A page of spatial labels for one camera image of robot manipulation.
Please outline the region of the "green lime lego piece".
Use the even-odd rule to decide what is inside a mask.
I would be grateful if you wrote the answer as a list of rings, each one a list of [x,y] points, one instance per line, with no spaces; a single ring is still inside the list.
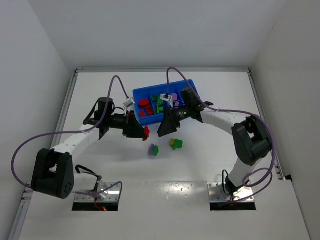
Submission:
[[[171,147],[173,150],[181,149],[181,148],[183,147],[183,141],[180,140],[180,139],[172,138],[172,139],[170,140],[169,145],[170,145],[170,147]]]

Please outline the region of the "green lego plate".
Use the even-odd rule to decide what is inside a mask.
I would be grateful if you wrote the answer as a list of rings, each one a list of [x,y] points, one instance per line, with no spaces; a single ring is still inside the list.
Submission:
[[[162,106],[162,105],[155,105],[155,113],[156,114],[162,114],[162,113],[164,113],[164,107]]]

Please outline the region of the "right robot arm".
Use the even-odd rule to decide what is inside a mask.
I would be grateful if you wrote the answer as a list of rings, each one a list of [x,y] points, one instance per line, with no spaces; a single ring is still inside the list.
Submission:
[[[157,131],[159,137],[175,133],[180,122],[192,118],[202,124],[214,126],[233,138],[237,161],[226,177],[222,190],[232,196],[248,183],[250,175],[261,159],[273,150],[272,137],[264,122],[256,115],[239,115],[235,111],[208,110],[211,102],[200,100],[195,89],[186,87],[180,92],[184,104],[176,109],[166,107]]]

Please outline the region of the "small green lego brick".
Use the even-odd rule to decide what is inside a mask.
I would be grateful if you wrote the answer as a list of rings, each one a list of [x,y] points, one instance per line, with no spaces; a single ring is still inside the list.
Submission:
[[[160,96],[159,96],[159,95],[152,95],[152,96],[151,96],[151,100],[152,100],[153,102],[157,102],[159,99],[160,99]]]

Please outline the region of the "purple green small lego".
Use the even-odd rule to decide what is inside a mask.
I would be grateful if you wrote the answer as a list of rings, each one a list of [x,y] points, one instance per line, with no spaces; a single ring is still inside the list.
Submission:
[[[155,157],[158,155],[158,153],[159,153],[159,147],[152,143],[148,148],[148,155]]]

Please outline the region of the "red lego base piece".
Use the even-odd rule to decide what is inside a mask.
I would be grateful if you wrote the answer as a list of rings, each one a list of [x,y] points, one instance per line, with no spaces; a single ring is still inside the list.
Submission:
[[[147,125],[144,127],[144,133],[145,133],[145,135],[146,135],[147,137],[150,136],[150,130],[149,130],[149,127],[148,127]]]

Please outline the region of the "round red lego brick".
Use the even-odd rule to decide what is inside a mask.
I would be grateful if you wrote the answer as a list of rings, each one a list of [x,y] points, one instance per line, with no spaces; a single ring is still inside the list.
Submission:
[[[138,102],[138,106],[139,108],[143,109],[143,108],[147,108],[150,105],[150,101],[147,98],[141,99]]]

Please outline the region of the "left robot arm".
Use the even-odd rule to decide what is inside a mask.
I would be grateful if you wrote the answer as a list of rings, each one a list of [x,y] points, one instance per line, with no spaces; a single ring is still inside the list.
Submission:
[[[76,164],[76,159],[110,129],[121,130],[127,138],[148,139],[150,130],[140,125],[134,111],[118,114],[114,110],[111,98],[100,97],[75,134],[51,149],[41,149],[36,156],[31,189],[60,199],[66,199],[71,193],[98,198],[121,185],[119,181],[103,187],[100,175]]]

